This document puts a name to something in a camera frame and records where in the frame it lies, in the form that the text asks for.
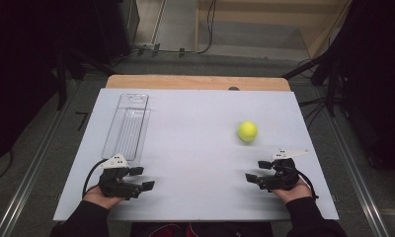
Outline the black curtain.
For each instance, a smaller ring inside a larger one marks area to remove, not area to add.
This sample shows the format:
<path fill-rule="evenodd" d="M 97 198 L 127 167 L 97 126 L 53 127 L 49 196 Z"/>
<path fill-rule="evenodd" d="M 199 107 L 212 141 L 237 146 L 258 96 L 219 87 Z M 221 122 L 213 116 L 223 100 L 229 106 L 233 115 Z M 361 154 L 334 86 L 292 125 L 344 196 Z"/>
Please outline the black curtain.
<path fill-rule="evenodd" d="M 138 24 L 137 0 L 0 0 L 0 158 L 51 96 L 63 106 L 66 71 L 112 75 Z"/>
<path fill-rule="evenodd" d="M 395 0 L 353 0 L 325 56 L 312 83 L 342 89 L 372 164 L 395 170 Z"/>

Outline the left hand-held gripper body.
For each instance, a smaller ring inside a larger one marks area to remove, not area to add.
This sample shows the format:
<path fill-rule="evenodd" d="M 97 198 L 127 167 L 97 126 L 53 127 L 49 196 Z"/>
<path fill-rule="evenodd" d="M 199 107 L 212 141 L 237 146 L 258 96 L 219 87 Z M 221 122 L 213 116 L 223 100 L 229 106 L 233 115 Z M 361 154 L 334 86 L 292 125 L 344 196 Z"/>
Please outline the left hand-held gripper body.
<path fill-rule="evenodd" d="M 133 168 L 122 154 L 116 154 L 104 161 L 100 166 L 103 170 L 99 180 L 99 187 L 107 198 L 118 197 L 129 200 L 138 198 L 142 193 L 142 186 L 126 183 L 123 178 L 129 175 Z"/>

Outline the metal floor rail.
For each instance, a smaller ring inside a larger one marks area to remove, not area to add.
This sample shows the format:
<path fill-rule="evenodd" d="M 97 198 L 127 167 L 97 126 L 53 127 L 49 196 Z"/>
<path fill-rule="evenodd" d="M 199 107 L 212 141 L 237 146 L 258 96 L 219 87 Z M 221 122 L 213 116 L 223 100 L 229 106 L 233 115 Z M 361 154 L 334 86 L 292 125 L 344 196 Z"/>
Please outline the metal floor rail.
<path fill-rule="evenodd" d="M 338 124 L 321 103 L 308 122 L 321 167 L 339 214 L 350 237 L 391 237 L 356 157 Z"/>
<path fill-rule="evenodd" d="M 50 143 L 54 138 L 59 125 L 61 124 L 62 118 L 64 117 L 67 108 L 78 91 L 79 85 L 80 83 L 77 81 L 70 81 L 67 84 L 67 100 L 64 102 L 62 109 L 60 111 L 56 111 L 53 114 L 53 119 L 41 140 L 35 157 L 33 158 L 17 190 L 12 195 L 12 198 L 0 222 L 0 237 L 11 236 L 11 233 L 13 232 L 13 229 L 34 188 L 36 180 L 38 179 L 40 169 L 45 162 L 46 152 L 49 149 Z"/>

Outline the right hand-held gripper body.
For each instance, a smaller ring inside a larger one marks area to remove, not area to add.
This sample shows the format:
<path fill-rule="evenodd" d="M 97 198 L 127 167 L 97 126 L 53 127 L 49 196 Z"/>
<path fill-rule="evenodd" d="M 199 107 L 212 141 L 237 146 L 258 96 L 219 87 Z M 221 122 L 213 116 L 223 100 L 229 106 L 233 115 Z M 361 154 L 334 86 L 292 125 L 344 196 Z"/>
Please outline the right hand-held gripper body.
<path fill-rule="evenodd" d="M 306 183 L 309 179 L 296 169 L 293 158 L 308 154 L 308 150 L 283 150 L 280 149 L 274 154 L 269 162 L 273 163 L 272 169 L 275 170 L 273 176 L 259 177 L 257 185 L 261 190 L 285 190 L 293 189 L 300 178 Z"/>

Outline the person's left hand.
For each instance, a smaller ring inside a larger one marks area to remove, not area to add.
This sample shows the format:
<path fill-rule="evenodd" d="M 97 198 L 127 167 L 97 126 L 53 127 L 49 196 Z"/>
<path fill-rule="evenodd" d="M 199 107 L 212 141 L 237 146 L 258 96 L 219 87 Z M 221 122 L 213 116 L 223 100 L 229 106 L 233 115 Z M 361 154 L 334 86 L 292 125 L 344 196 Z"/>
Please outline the person's left hand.
<path fill-rule="evenodd" d="M 94 203 L 106 209 L 111 209 L 115 205 L 123 201 L 123 197 L 105 197 L 98 186 L 91 187 L 86 194 L 83 195 L 83 200 Z"/>

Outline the light wooden frame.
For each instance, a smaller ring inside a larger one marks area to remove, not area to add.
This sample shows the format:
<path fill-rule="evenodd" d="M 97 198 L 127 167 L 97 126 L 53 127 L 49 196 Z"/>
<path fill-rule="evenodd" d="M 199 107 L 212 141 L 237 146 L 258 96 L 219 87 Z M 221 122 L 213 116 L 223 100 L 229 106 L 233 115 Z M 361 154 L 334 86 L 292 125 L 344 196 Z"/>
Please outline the light wooden frame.
<path fill-rule="evenodd" d="M 314 58 L 341 22 L 352 0 L 195 0 L 195 48 L 213 28 L 213 53 Z"/>

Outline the clear plastic container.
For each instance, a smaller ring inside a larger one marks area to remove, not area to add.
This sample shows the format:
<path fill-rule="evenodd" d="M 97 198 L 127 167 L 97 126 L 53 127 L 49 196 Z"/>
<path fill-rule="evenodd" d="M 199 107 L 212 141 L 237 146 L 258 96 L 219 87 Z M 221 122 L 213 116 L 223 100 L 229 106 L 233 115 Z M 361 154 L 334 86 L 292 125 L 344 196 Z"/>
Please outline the clear plastic container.
<path fill-rule="evenodd" d="M 122 94 L 102 151 L 109 159 L 121 154 L 131 165 L 139 165 L 150 117 L 149 97 L 145 94 Z"/>

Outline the white board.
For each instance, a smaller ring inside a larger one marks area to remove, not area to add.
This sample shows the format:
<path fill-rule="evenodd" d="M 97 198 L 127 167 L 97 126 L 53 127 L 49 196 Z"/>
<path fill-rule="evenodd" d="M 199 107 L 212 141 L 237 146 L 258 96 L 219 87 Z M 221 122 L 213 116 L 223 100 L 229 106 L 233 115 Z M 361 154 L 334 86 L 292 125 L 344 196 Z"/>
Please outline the white board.
<path fill-rule="evenodd" d="M 324 217 L 338 216 L 296 98 L 291 92 L 149 90 L 150 118 L 134 180 L 152 191 L 114 207 L 128 221 L 270 221 L 288 212 L 275 195 L 247 182 L 264 175 L 258 162 L 280 149 L 308 150 L 296 168 L 313 183 Z M 253 141 L 239 138 L 243 121 L 258 127 Z"/>

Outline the yellow tennis ball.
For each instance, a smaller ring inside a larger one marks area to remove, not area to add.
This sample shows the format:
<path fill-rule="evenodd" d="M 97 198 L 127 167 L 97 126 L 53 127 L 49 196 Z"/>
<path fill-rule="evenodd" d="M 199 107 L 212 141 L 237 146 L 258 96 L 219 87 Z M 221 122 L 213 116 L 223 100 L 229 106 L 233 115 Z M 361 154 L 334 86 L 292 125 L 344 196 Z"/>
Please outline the yellow tennis ball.
<path fill-rule="evenodd" d="M 258 135 L 258 127 L 252 121 L 243 121 L 240 123 L 237 134 L 243 141 L 253 141 Z"/>

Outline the wooden table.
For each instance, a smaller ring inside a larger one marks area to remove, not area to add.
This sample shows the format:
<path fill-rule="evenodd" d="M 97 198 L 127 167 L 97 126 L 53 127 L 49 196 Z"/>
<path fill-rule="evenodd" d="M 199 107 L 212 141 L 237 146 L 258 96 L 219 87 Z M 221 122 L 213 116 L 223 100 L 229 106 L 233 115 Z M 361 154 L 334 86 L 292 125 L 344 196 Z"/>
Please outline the wooden table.
<path fill-rule="evenodd" d="M 107 88 L 170 89 L 170 90 L 229 90 L 282 91 L 290 86 L 284 78 L 187 76 L 187 75 L 112 75 Z"/>

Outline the person's right hand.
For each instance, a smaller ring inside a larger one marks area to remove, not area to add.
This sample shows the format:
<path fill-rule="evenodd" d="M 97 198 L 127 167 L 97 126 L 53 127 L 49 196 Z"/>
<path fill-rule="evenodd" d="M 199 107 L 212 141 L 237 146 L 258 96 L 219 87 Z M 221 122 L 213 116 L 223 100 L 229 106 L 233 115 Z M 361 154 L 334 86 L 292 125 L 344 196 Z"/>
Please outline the person's right hand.
<path fill-rule="evenodd" d="M 311 198 L 312 193 L 309 187 L 305 183 L 296 184 L 290 191 L 285 190 L 273 190 L 273 193 L 277 195 L 284 203 L 289 203 L 290 201 L 299 198 Z"/>

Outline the black stand leg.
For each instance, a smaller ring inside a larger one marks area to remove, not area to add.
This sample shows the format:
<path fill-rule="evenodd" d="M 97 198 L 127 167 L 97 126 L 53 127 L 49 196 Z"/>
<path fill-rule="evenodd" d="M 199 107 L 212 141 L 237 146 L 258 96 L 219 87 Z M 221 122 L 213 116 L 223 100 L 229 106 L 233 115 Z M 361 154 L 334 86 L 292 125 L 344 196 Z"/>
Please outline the black stand leg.
<path fill-rule="evenodd" d="M 307 59 L 304 64 L 300 64 L 295 69 L 283 74 L 282 78 L 289 80 L 289 79 L 297 76 L 298 74 L 301 74 L 302 72 L 318 65 L 322 59 L 323 59 L 323 56 L 318 56 L 314 59 Z"/>

